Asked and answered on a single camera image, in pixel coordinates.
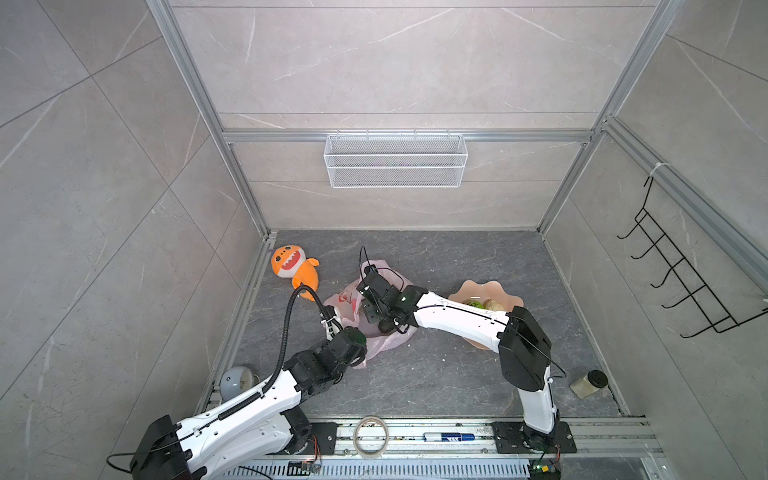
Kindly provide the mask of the pink scalloped plastic bowl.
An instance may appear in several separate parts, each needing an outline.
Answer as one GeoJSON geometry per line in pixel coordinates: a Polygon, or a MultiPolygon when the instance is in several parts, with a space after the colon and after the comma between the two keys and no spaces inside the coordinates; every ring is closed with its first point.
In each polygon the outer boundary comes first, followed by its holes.
{"type": "Polygon", "coordinates": [[[499,352],[499,343],[509,322],[507,312],[515,307],[524,307],[525,303],[519,296],[508,294],[497,281],[479,284],[466,280],[460,289],[448,297],[449,300],[462,304],[462,310],[472,310],[472,313],[460,313],[448,309],[451,317],[456,320],[454,333],[469,341],[474,346],[499,352]],[[489,311],[473,308],[465,304],[467,300],[477,300],[484,304],[488,299],[494,299],[506,307],[506,311],[489,311]]]}

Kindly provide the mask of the pink plastic bag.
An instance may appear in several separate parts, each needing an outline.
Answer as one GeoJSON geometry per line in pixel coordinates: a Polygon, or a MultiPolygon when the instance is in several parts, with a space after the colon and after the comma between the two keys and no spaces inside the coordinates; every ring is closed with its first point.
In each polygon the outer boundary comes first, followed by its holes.
{"type": "MultiPolygon", "coordinates": [[[[380,272],[380,275],[395,287],[402,289],[405,286],[412,285],[412,282],[407,278],[401,277],[397,271],[391,270],[389,264],[385,260],[373,260],[371,265],[376,267],[380,272]]],[[[361,271],[367,267],[368,262],[361,261],[361,271]]],[[[364,297],[356,288],[362,281],[362,273],[358,273],[358,278],[347,285],[340,293],[332,295],[323,302],[325,305],[335,309],[337,321],[342,327],[358,328],[367,339],[367,353],[365,360],[353,367],[355,369],[365,369],[367,363],[378,354],[408,343],[410,338],[416,333],[414,327],[409,328],[406,333],[398,333],[396,330],[393,330],[390,333],[383,333],[378,327],[378,320],[375,322],[368,321],[370,317],[368,311],[373,307],[369,307],[368,310],[365,310],[363,306],[365,302],[364,297]]],[[[335,325],[328,326],[324,324],[326,338],[331,340],[332,334],[338,333],[340,328],[341,327],[335,325]]]]}

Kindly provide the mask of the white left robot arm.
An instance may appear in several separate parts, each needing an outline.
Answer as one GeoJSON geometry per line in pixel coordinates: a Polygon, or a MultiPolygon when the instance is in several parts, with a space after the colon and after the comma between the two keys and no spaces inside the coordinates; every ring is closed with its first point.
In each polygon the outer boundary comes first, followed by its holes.
{"type": "Polygon", "coordinates": [[[150,424],[126,468],[134,479],[209,479],[259,455],[296,452],[311,434],[300,409],[309,398],[339,383],[348,367],[364,360],[367,339],[347,327],[314,349],[294,354],[277,374],[202,414],[150,424]]]}

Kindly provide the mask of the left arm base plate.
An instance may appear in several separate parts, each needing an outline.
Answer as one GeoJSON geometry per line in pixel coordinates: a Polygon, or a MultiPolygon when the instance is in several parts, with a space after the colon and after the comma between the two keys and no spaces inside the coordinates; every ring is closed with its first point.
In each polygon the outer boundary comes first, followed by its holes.
{"type": "Polygon", "coordinates": [[[303,435],[295,436],[284,449],[287,454],[314,456],[333,455],[337,443],[339,424],[335,422],[314,422],[303,435]]]}

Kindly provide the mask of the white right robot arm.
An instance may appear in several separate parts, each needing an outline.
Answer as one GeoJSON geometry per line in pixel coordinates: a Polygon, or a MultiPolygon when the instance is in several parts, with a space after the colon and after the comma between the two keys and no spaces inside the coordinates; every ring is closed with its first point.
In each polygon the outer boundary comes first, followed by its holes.
{"type": "Polygon", "coordinates": [[[526,308],[491,311],[415,285],[399,289],[372,269],[356,290],[395,327],[451,333],[498,354],[503,378],[518,390],[523,431],[547,439],[554,436],[559,413],[551,389],[552,343],[526,308]]]}

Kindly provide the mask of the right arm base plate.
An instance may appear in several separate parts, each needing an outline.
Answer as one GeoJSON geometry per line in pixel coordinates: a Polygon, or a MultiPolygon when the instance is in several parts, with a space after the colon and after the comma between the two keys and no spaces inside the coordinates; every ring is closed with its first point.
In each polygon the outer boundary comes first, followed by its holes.
{"type": "Polygon", "coordinates": [[[566,422],[556,421],[550,433],[541,433],[524,422],[496,421],[491,423],[491,428],[499,454],[577,452],[570,426],[566,422]]]}

